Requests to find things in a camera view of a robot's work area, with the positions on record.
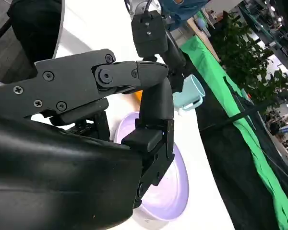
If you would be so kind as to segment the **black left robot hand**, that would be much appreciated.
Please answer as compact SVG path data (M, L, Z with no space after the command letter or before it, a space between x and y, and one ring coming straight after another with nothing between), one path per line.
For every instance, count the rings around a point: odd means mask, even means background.
M186 66L186 59L168 30L166 30L166 38L168 49L160 56L169 68L168 79L170 81L172 93L182 92L184 82L183 71Z

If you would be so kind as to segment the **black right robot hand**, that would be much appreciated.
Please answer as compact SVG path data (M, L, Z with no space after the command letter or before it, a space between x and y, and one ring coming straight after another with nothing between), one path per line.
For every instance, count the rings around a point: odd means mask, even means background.
M174 160L165 64L108 49L42 60L0 86L0 230L103 230L133 213ZM142 91L135 130L109 139L107 97Z

